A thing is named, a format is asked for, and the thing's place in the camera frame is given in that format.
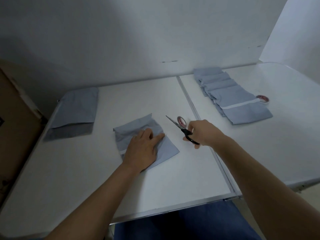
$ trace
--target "white table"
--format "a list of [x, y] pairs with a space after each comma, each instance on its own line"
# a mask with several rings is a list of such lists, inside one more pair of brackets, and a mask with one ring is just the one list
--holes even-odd
[[149, 113], [180, 153], [136, 178], [113, 222], [235, 195], [210, 149], [195, 150], [166, 118], [195, 120], [176, 77], [107, 86], [99, 88], [91, 135], [42, 142], [49, 121], [2, 208], [0, 233], [19, 237], [53, 230], [120, 165], [112, 129]]
[[[294, 187], [320, 181], [320, 85], [277, 63], [224, 71], [247, 91], [267, 96], [270, 99], [267, 107], [273, 117], [250, 124], [231, 125], [218, 113], [210, 99], [203, 96], [193, 75], [181, 76], [199, 117], [207, 119], [236, 140], [286, 185]], [[223, 166], [235, 191], [241, 194]]]

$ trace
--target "blue jeans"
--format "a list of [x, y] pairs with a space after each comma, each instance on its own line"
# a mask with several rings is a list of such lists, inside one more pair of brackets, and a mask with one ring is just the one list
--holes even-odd
[[232, 201], [218, 201], [115, 225], [114, 240], [261, 240]]

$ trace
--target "right hand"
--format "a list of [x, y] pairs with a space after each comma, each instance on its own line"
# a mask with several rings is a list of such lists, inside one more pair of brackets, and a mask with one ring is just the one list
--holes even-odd
[[[204, 146], [214, 147], [218, 146], [221, 141], [226, 137], [221, 130], [215, 127], [207, 120], [195, 120], [190, 121], [188, 130], [192, 132], [189, 137]], [[195, 149], [198, 149], [200, 145], [194, 145]]]

